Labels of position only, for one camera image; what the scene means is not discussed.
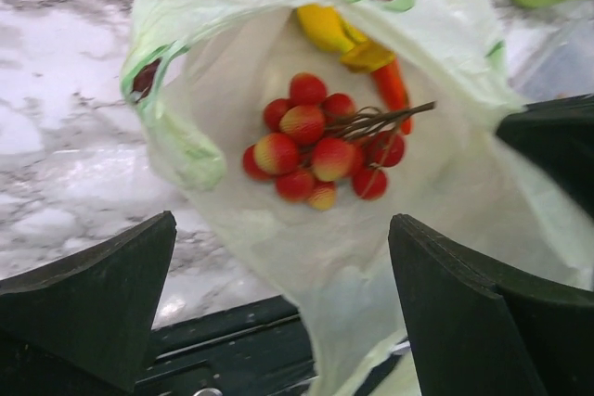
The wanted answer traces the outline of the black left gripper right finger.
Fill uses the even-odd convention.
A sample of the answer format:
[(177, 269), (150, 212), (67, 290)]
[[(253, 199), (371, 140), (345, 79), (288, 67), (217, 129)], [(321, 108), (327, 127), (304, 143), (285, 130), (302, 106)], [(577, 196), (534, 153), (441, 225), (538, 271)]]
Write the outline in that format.
[(467, 248), (409, 215), (388, 236), (424, 395), (590, 395), (593, 294)]

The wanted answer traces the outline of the red lychee bunch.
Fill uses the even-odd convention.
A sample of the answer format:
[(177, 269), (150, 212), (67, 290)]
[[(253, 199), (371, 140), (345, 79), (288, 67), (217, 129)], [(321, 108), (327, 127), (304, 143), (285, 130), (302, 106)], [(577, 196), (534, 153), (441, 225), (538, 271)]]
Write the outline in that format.
[(335, 205), (340, 182), (349, 182), (357, 198), (374, 201), (388, 189), (387, 169), (406, 154), (413, 116), (434, 107), (399, 101), (387, 110), (360, 109), (314, 74), (298, 73), (288, 97), (265, 106), (268, 132), (244, 150), (242, 168), (253, 181), (273, 183), (279, 198), (318, 211)]

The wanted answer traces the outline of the orange carrot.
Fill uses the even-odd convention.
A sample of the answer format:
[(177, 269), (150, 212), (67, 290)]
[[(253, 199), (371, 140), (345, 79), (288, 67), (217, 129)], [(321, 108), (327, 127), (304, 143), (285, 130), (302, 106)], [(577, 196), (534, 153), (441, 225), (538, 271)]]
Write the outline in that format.
[(373, 71), (371, 77), (384, 106), (388, 110), (398, 111), (409, 107), (407, 89), (401, 78), (396, 59)]

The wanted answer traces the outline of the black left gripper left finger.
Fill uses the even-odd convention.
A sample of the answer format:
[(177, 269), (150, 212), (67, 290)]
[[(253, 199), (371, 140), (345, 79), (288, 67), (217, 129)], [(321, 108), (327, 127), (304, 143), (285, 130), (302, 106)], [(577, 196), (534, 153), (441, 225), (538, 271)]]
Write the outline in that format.
[(131, 392), (176, 238), (165, 211), (1, 282), (3, 392)]

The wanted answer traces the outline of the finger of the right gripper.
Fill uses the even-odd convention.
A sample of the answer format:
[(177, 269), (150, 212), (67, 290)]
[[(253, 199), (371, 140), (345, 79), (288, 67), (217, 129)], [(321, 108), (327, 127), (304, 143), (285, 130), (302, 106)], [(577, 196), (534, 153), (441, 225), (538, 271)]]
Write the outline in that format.
[(497, 138), (546, 173), (593, 215), (593, 96), (536, 102), (504, 118)]

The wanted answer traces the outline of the avocado print plastic bag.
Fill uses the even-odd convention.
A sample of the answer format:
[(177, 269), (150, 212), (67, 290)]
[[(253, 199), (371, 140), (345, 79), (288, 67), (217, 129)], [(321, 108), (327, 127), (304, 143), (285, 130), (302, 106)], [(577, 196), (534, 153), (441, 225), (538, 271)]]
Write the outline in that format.
[[(309, 44), (298, 7), (330, 6), (405, 61), (416, 117), (384, 197), (341, 190), (314, 211), (241, 172), (258, 112), (292, 74), (378, 106), (370, 81)], [(135, 0), (121, 89), (155, 170), (178, 186), (223, 244), (295, 304), (311, 339), (315, 395), (351, 395), (405, 334), (388, 249), (409, 214), (532, 275), (578, 288), (593, 276), (593, 222), (495, 130), (525, 108), (508, 85), (489, 0)]]

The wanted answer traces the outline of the yellow banana bunch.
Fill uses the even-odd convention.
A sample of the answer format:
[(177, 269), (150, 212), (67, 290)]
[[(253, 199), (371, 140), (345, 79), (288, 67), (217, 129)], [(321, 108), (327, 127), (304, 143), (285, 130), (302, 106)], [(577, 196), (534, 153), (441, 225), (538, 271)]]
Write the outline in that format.
[(395, 54), (348, 23), (333, 7), (297, 7), (297, 19), (307, 39), (319, 50), (335, 54), (352, 72), (372, 73), (391, 66)]

